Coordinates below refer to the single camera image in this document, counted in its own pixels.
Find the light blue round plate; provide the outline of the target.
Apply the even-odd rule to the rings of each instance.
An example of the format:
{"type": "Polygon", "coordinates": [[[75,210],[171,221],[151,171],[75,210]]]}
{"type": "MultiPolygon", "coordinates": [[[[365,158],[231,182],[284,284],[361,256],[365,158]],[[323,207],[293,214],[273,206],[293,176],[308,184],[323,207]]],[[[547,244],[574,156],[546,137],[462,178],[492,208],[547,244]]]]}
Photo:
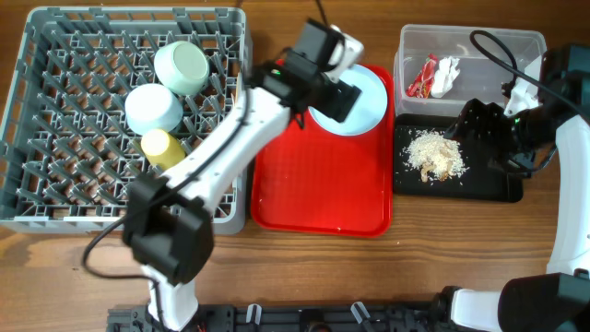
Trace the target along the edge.
{"type": "Polygon", "coordinates": [[[337,122],[314,108],[313,120],[324,130],[339,136],[359,136],[371,131],[384,118],[387,110],[387,92],[382,80],[363,65],[354,65],[345,71],[340,80],[360,89],[360,95],[346,120],[337,122]]]}

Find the rice and food scraps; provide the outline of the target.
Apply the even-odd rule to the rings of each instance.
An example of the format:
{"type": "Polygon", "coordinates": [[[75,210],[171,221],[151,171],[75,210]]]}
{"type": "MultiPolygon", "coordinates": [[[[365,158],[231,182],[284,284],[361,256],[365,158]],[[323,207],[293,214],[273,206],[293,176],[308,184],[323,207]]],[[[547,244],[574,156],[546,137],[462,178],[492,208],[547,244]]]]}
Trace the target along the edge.
{"type": "Polygon", "coordinates": [[[443,137],[441,131],[411,130],[410,141],[400,155],[405,172],[416,171],[425,184],[461,178],[468,170],[458,142],[443,137]]]}

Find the red snack wrapper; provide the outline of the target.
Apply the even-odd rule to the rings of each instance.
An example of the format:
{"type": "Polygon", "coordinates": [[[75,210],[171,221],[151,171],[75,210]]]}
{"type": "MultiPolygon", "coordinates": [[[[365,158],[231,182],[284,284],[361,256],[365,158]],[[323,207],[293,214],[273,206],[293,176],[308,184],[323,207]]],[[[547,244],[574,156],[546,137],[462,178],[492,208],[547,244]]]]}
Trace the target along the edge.
{"type": "Polygon", "coordinates": [[[414,81],[406,89],[408,97],[427,99],[430,96],[437,64],[438,57],[429,53],[414,81]]]}

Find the pale green bowl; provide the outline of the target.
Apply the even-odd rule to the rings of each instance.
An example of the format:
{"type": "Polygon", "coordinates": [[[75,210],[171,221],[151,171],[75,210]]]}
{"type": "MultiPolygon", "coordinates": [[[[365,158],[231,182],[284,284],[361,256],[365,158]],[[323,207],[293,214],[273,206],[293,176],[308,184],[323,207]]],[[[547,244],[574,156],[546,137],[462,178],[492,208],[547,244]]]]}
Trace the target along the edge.
{"type": "Polygon", "coordinates": [[[198,94],[210,74],[207,56],[188,41],[175,41],[158,49],[154,68],[163,86],[183,96],[198,94]]]}

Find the yellow plastic cup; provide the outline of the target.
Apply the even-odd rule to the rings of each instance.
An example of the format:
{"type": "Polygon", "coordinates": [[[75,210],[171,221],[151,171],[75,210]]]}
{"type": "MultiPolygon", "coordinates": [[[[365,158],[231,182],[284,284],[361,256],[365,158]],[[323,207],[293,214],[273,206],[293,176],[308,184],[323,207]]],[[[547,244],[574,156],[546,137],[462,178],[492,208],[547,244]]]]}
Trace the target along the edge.
{"type": "Polygon", "coordinates": [[[186,154],[180,142],[162,129],[146,132],[140,140],[140,147],[151,165],[167,171],[185,159],[186,154]]]}

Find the light blue bowl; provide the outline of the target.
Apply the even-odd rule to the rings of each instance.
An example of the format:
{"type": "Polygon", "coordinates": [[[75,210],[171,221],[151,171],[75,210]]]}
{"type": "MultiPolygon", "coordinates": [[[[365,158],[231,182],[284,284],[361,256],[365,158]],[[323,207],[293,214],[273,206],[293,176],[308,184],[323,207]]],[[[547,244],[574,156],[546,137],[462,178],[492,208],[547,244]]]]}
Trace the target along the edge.
{"type": "Polygon", "coordinates": [[[143,136],[150,130],[173,131],[183,119],[183,106],[160,84],[144,84],[133,89],[124,101],[128,127],[143,136]]]}

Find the wooden chopstick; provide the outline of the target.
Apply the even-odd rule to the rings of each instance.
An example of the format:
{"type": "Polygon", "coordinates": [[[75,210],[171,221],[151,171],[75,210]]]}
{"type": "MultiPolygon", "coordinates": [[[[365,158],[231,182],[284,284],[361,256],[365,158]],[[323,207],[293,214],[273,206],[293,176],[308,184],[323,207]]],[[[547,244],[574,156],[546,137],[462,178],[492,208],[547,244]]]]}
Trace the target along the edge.
{"type": "Polygon", "coordinates": [[[243,90],[242,74],[239,73],[238,76],[236,77],[235,93],[232,96],[233,108],[235,110],[239,110],[240,107],[242,106],[242,90],[243,90]]]}

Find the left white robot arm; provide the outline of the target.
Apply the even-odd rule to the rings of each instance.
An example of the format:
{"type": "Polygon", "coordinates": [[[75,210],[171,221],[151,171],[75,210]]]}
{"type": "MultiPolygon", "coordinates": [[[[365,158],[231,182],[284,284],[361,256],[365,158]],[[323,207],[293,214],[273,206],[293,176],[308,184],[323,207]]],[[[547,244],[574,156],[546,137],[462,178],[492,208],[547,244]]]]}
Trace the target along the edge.
{"type": "Polygon", "coordinates": [[[337,26],[308,20],[284,58],[253,67],[226,118],[160,177],[131,186],[122,240],[148,279],[148,312],[161,331],[181,331],[198,310],[195,277],[214,248],[213,215],[231,181],[309,108],[345,121],[360,90],[342,81],[364,52],[337,26]]]}

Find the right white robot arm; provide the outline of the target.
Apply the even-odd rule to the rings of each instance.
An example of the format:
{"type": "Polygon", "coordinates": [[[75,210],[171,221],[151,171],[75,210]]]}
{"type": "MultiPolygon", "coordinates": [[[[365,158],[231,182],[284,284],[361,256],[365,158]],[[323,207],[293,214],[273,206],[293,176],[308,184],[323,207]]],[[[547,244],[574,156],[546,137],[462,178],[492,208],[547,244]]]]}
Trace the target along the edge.
{"type": "Polygon", "coordinates": [[[445,132],[474,139],[496,156],[548,143],[560,158],[558,226],[545,274],[512,279],[500,291],[457,289],[447,314],[481,331],[586,331],[589,328],[589,49],[569,44],[542,57],[540,104],[513,117],[469,101],[445,132]]]}

